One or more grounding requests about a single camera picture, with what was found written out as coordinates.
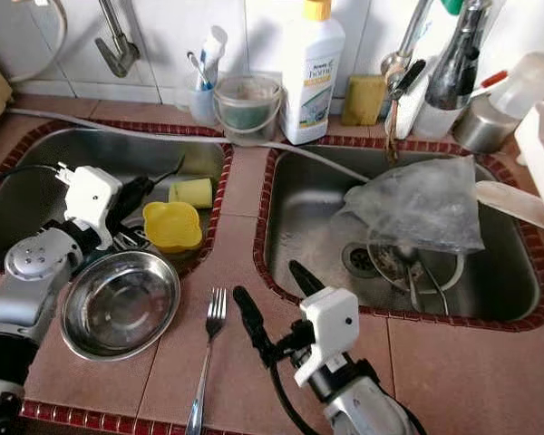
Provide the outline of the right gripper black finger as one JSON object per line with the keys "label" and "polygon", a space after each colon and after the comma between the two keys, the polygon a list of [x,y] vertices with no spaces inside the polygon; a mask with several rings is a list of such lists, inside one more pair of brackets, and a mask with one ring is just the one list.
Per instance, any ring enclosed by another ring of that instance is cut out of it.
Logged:
{"label": "right gripper black finger", "polygon": [[246,287],[242,285],[236,285],[232,289],[232,298],[238,304],[240,322],[246,328],[248,339],[259,353],[259,359],[265,366],[275,365],[277,363],[276,345],[269,339],[264,316],[254,299],[251,298]]}
{"label": "right gripper black finger", "polygon": [[300,261],[290,260],[288,262],[288,268],[290,275],[293,276],[294,281],[298,285],[298,289],[304,294],[304,298],[312,297],[325,290],[326,285],[315,274],[306,269]]}

